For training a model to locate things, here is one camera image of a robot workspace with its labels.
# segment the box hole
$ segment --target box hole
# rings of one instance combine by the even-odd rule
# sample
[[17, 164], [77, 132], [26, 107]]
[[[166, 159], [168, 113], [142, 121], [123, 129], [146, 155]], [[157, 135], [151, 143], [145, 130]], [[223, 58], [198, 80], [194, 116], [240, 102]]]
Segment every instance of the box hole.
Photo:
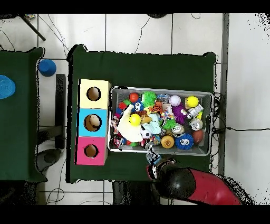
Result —
[[98, 148], [95, 145], [88, 145], [84, 148], [84, 153], [89, 158], [95, 158], [99, 153]]
[[86, 96], [90, 101], [98, 101], [101, 97], [101, 91], [98, 87], [91, 87], [87, 90]]
[[96, 132], [101, 127], [101, 118], [96, 114], [87, 115], [84, 119], [83, 125], [86, 130], [90, 132]]

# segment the gray plastic bin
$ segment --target gray plastic bin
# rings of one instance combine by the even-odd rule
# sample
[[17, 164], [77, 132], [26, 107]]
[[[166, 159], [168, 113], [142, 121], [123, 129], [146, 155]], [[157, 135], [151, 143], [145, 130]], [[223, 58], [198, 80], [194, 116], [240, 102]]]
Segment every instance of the gray plastic bin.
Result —
[[[167, 90], [167, 89], [146, 89], [146, 88], [133, 88], [133, 87], [113, 87], [110, 91], [110, 98], [112, 102], [111, 111], [109, 113], [109, 125], [111, 124], [111, 119], [118, 107], [120, 102], [129, 98], [129, 94], [132, 92], [137, 92], [142, 94], [145, 91], [153, 91], [158, 94], [168, 94], [168, 95], [178, 95], [182, 102], [185, 102], [185, 98], [188, 96], [197, 96], [199, 98], [199, 103], [204, 108], [202, 114], [202, 121], [204, 123], [202, 129], [204, 131], [204, 138], [198, 144], [194, 145], [190, 150], [180, 150], [174, 145], [174, 147], [166, 149], [162, 145], [154, 146], [153, 149], [159, 154], [174, 154], [174, 155], [194, 155], [194, 156], [206, 156], [210, 153], [211, 146], [211, 130], [213, 125], [212, 111], [213, 111], [213, 101], [214, 97], [209, 92], [194, 92], [194, 91], [181, 91], [181, 90]], [[189, 122], [186, 121], [184, 124], [185, 133], [192, 134], [192, 129], [189, 126]], [[122, 145], [120, 149], [116, 148], [112, 142], [110, 142], [111, 135], [113, 134], [113, 128], [108, 129], [108, 148], [114, 152], [133, 152], [133, 153], [146, 153], [147, 151], [143, 149], [140, 145], [132, 147], [129, 145]]]

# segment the blue cup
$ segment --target blue cup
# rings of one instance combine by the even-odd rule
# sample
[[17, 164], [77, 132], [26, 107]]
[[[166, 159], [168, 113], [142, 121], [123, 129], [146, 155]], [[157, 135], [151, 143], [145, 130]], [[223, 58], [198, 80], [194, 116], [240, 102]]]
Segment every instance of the blue cup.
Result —
[[15, 83], [7, 76], [0, 75], [0, 99], [10, 97], [15, 92]]
[[40, 62], [38, 69], [42, 75], [49, 77], [55, 74], [56, 64], [52, 60], [45, 59]]

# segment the blue box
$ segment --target blue box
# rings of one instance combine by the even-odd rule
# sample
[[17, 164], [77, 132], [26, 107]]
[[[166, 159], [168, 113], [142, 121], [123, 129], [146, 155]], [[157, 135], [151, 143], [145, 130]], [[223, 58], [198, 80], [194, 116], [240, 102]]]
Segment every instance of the blue box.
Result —
[[[101, 118], [101, 126], [97, 131], [89, 131], [84, 127], [87, 115], [97, 115]], [[80, 108], [79, 112], [79, 137], [106, 137], [108, 126], [108, 110]]]

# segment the green tablecloth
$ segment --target green tablecloth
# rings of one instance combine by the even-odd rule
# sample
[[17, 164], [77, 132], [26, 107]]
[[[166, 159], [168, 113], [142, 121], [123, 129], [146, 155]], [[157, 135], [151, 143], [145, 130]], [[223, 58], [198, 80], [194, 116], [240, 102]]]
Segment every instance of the green tablecloth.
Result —
[[[143, 153], [109, 152], [104, 166], [74, 164], [78, 79], [107, 80], [113, 86], [214, 91], [214, 53], [203, 56], [176, 54], [125, 54], [86, 52], [75, 45], [69, 52], [69, 89], [67, 105], [66, 180], [149, 180]], [[182, 167], [209, 172], [208, 156], [174, 156]]]
[[46, 181], [35, 166], [37, 143], [36, 66], [43, 48], [0, 51], [0, 74], [16, 92], [0, 99], [0, 180]]

